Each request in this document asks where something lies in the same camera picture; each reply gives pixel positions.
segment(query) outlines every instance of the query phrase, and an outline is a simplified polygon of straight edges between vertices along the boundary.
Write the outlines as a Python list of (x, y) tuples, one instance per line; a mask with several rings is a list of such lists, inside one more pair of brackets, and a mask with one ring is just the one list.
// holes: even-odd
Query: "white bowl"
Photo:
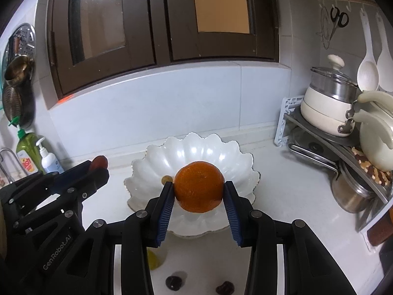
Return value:
[[(170, 136), (162, 146), (148, 146), (145, 157), (132, 162), (133, 174), (124, 180), (131, 194), (128, 206), (133, 211), (144, 209), (150, 199), (160, 195), (163, 176), (174, 179), (183, 166), (195, 161), (215, 165), (225, 181), (233, 181), (239, 196), (255, 201), (253, 191), (261, 175), (252, 169), (252, 154), (241, 153), (236, 141), (224, 143), (217, 134), (201, 138), (189, 133), (183, 140)], [(228, 225), (223, 202), (209, 212), (197, 214), (185, 211), (175, 201), (168, 231), (180, 237), (198, 237)]]

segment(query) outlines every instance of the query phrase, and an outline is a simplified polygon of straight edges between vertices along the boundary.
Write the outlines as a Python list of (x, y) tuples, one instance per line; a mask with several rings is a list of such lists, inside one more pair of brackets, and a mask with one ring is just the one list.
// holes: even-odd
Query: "faucet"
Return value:
[[(20, 160), (17, 158), (17, 156), (15, 155), (15, 153), (7, 148), (4, 147), (2, 149), (0, 149), (0, 158), (1, 158), (1, 162), (4, 161), (3, 156), (1, 155), (1, 153), (3, 153), (4, 151), (10, 152), (11, 155), (14, 157), (14, 159), (16, 160), (16, 162), (19, 164), (19, 166), (22, 168), (23, 172), (25, 173), (26, 176), (28, 176), (29, 174), (27, 173), (27, 171), (25, 170), (25, 168), (23, 167), (23, 165), (21, 164)], [(7, 173), (7, 171), (5, 170), (5, 168), (3, 167), (3, 165), (0, 163), (0, 170), (4, 173), (5, 177), (8, 180), (8, 183), (11, 184), (13, 182), (15, 182), (15, 180), (12, 178), (12, 176), (10, 174)]]

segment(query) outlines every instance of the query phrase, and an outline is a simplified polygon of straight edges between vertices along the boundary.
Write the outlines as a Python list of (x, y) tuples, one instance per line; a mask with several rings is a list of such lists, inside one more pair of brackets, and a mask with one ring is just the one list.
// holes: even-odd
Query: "cork trivet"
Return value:
[(382, 186), (390, 186), (392, 183), (392, 172), (383, 172), (370, 163), (362, 151), (357, 148), (351, 148), (360, 167), (375, 181)]

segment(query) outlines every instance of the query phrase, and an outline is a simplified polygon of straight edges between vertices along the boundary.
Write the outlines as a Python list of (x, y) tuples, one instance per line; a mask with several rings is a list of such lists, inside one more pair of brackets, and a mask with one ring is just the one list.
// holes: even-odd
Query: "pot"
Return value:
[(370, 102), (368, 116), (359, 118), (355, 113), (353, 120), (362, 122), (360, 126), (360, 146), (367, 159), (384, 172), (393, 170), (393, 96), (381, 91), (365, 91), (358, 102)]
[(375, 198), (376, 194), (370, 186), (343, 160), (336, 163), (294, 144), (289, 144), (288, 148), (336, 173), (331, 185), (332, 194), (343, 210), (349, 213), (361, 212)]
[[(346, 122), (345, 114), (356, 100), (358, 87), (349, 76), (339, 71), (344, 66), (344, 61), (339, 56), (330, 54), (328, 59), (332, 68), (311, 68), (312, 79), (302, 104), (307, 104), (313, 111), (305, 105), (301, 106), (300, 110), (310, 124), (324, 132), (335, 136), (348, 136), (350, 132), (339, 133), (337, 127), (340, 121)], [(331, 123), (324, 123), (322, 129), (321, 120), (331, 120)]]

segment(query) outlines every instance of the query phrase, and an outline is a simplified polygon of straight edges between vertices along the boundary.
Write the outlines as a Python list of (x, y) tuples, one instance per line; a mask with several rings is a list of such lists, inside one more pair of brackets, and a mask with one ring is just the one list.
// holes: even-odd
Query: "orange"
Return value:
[(223, 199), (224, 176), (213, 164), (192, 162), (181, 168), (174, 179), (174, 194), (180, 206), (192, 213), (205, 213)]

